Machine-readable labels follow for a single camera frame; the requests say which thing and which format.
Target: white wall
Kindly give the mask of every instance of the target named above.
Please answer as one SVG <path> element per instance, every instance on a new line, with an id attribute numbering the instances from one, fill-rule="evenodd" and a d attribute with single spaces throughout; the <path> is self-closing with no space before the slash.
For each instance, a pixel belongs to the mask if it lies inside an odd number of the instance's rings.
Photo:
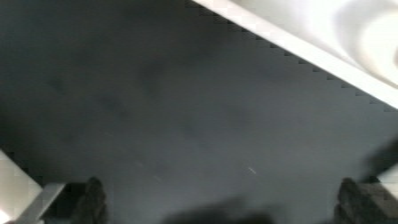
<path id="1" fill-rule="evenodd" d="M 40 186 L 0 150 L 0 224 L 14 220 L 40 192 Z"/>

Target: gray floor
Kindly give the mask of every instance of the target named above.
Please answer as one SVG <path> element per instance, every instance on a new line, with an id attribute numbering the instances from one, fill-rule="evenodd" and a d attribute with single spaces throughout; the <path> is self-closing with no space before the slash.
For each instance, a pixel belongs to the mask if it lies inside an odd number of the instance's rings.
<path id="1" fill-rule="evenodd" d="M 216 21 L 182 1 L 0 4 L 1 147 L 42 183 L 99 177 L 113 224 L 321 223 L 398 137 L 385 105 Z"/>

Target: white object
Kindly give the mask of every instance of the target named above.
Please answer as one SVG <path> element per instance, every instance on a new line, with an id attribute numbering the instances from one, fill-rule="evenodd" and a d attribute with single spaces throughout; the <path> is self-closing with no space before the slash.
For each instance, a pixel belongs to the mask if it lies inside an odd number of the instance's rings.
<path id="1" fill-rule="evenodd" d="M 0 224 L 15 220 L 38 193 L 38 184 L 0 150 Z"/>
<path id="2" fill-rule="evenodd" d="M 398 108 L 396 0 L 193 1 Z"/>

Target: dark gray surface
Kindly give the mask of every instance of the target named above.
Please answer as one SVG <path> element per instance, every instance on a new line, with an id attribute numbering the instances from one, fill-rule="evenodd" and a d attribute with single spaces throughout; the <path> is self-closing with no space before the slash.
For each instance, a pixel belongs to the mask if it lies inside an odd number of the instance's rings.
<path id="1" fill-rule="evenodd" d="M 115 224 L 213 204 L 326 220 L 398 137 L 383 104 L 182 1 L 5 1 L 0 27 L 0 143 L 30 175 L 99 177 Z"/>

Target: black object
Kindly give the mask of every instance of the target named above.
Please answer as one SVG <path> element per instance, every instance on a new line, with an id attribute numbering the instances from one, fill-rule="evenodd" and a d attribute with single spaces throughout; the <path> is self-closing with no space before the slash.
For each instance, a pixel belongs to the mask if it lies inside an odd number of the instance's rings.
<path id="1" fill-rule="evenodd" d="M 46 224 L 104 224 L 104 199 L 102 184 L 95 177 L 86 183 L 69 183 L 42 217 Z"/>

